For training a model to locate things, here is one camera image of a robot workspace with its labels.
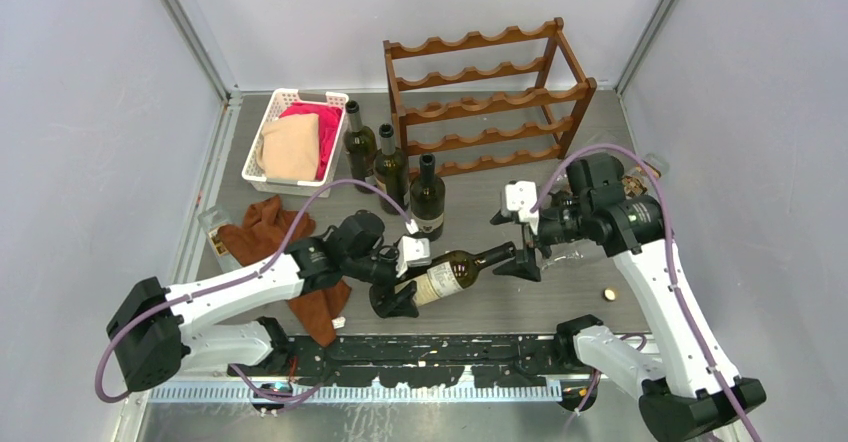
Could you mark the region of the dark bottle white label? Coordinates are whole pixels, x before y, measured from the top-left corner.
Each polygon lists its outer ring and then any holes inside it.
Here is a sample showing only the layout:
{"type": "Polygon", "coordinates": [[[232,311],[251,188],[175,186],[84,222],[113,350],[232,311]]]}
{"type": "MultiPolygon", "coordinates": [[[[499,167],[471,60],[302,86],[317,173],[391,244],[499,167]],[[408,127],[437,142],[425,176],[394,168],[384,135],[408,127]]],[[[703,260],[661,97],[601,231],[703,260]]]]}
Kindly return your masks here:
{"type": "Polygon", "coordinates": [[[414,285],[412,303],[416,307],[435,302],[470,288],[484,269],[509,260],[515,251],[514,243],[506,242],[477,254],[464,250],[446,252],[436,257],[422,275],[399,284],[395,293],[414,285]]]}

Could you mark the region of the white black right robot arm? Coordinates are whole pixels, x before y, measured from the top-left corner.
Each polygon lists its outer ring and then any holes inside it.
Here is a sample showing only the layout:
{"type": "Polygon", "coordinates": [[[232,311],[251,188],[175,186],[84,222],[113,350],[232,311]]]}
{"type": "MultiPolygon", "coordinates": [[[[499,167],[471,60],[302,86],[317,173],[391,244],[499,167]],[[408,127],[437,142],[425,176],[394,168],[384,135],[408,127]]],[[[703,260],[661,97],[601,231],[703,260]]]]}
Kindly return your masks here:
{"type": "Polygon", "coordinates": [[[766,399],[761,382],[742,376],[713,335],[679,259],[660,187],[648,195],[625,193],[623,160],[629,151],[596,144],[557,167],[570,196],[545,206],[544,190],[511,181],[492,221],[521,227],[523,248],[498,268],[501,275],[541,277],[538,256],[557,244],[589,241],[600,247],[635,295],[659,355],[652,358],[616,336],[599,318],[584,315],[559,324],[553,350],[567,372],[605,375],[637,403],[659,441],[685,441],[740,422],[766,399]]]}

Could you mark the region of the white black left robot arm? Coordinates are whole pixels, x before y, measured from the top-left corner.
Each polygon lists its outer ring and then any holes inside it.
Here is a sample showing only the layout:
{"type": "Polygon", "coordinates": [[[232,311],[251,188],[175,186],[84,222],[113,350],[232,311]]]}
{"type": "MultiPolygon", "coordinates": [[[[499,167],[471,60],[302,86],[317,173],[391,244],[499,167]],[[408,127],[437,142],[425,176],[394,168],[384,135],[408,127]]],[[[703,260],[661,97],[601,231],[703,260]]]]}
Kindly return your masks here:
{"type": "Polygon", "coordinates": [[[259,306],[334,287],[344,278],[394,287],[431,261],[416,222],[387,245],[383,221],[360,210],[319,236],[285,245],[280,254],[213,278],[162,285],[137,282],[109,321],[106,354],[114,356],[128,392],[152,389],[180,372],[230,363],[285,371],[292,359],[283,331],[266,320],[226,327],[224,321],[259,306]]]}

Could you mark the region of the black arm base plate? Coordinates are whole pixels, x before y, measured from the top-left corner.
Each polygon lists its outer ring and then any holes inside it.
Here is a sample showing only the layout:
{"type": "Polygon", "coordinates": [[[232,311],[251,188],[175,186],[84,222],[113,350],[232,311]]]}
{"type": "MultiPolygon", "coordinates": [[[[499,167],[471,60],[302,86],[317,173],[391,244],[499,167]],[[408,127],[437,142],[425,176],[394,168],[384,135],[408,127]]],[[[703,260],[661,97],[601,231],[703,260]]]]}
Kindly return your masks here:
{"type": "Polygon", "coordinates": [[[414,389],[455,386],[465,370],[476,388],[536,387],[548,377],[591,373],[563,364],[548,334],[340,336],[326,348],[294,336],[275,361],[241,370],[307,385],[414,389]]]}

